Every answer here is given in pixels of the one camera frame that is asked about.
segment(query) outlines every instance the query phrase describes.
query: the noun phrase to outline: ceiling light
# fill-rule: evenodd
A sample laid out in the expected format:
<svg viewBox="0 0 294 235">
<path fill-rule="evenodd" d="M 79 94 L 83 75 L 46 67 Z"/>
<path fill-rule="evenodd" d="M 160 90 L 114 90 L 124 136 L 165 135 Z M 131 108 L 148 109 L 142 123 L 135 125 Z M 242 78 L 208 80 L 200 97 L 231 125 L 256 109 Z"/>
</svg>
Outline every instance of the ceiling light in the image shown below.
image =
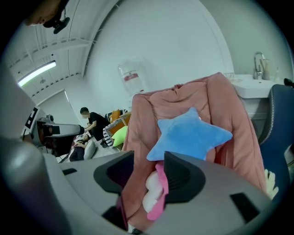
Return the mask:
<svg viewBox="0 0 294 235">
<path fill-rule="evenodd" d="M 35 69 L 34 71 L 30 72 L 27 76 L 23 77 L 19 82 L 18 85 L 23 86 L 25 85 L 28 81 L 32 80 L 34 77 L 38 76 L 39 74 L 47 71 L 48 69 L 51 69 L 53 67 L 56 66 L 56 62 L 55 61 L 51 61 L 37 69 Z"/>
</svg>

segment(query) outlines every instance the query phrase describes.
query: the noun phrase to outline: blue chair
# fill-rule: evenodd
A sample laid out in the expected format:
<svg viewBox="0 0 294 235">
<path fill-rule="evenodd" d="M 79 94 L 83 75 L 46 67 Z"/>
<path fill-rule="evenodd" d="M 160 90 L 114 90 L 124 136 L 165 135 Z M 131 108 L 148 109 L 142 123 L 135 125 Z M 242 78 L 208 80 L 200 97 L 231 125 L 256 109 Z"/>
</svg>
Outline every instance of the blue chair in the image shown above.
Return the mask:
<svg viewBox="0 0 294 235">
<path fill-rule="evenodd" d="M 294 143 L 294 90 L 284 85 L 274 85 L 270 91 L 270 109 L 259 138 L 265 169 L 276 175 L 275 186 L 279 192 L 274 202 L 280 202 L 290 187 L 290 176 L 284 157 Z"/>
</svg>

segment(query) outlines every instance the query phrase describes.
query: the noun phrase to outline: star-shaped plush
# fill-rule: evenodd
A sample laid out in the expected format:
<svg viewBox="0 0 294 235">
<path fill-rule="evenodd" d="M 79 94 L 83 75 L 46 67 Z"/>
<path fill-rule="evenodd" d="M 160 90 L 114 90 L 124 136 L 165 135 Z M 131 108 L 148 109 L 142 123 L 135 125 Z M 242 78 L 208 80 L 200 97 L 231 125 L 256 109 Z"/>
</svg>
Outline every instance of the star-shaped plush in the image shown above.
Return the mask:
<svg viewBox="0 0 294 235">
<path fill-rule="evenodd" d="M 212 148 L 232 138 L 231 132 L 199 119 L 194 107 L 174 119 L 158 120 L 161 136 L 147 155 L 149 161 L 164 160 L 164 152 L 176 152 L 202 160 Z"/>
</svg>

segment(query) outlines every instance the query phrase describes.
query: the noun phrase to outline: faucet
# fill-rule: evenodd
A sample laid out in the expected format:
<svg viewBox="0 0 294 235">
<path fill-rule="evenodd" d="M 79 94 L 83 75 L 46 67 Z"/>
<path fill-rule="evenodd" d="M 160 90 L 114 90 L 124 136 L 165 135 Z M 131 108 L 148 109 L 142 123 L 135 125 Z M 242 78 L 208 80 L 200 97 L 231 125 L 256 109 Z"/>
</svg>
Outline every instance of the faucet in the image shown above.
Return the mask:
<svg viewBox="0 0 294 235">
<path fill-rule="evenodd" d="M 262 59 L 265 60 L 264 55 L 260 51 L 255 52 L 255 54 L 254 54 L 253 79 L 259 79 L 259 76 L 263 77 L 263 72 L 261 71 L 260 65 L 258 66 L 258 69 L 257 69 L 257 66 L 256 66 L 256 56 L 257 55 L 260 55 L 262 57 Z"/>
</svg>

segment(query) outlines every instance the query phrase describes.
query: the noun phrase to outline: white sink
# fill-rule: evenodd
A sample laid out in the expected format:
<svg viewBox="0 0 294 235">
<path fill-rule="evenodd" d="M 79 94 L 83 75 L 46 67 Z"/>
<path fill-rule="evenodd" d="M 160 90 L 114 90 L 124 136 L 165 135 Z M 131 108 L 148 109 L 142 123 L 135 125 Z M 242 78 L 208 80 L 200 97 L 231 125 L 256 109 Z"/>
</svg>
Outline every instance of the white sink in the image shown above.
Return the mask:
<svg viewBox="0 0 294 235">
<path fill-rule="evenodd" d="M 231 80 L 238 96 L 245 99 L 268 98 L 271 87 L 276 84 L 273 81 L 256 80 L 252 75 L 235 74 Z"/>
</svg>

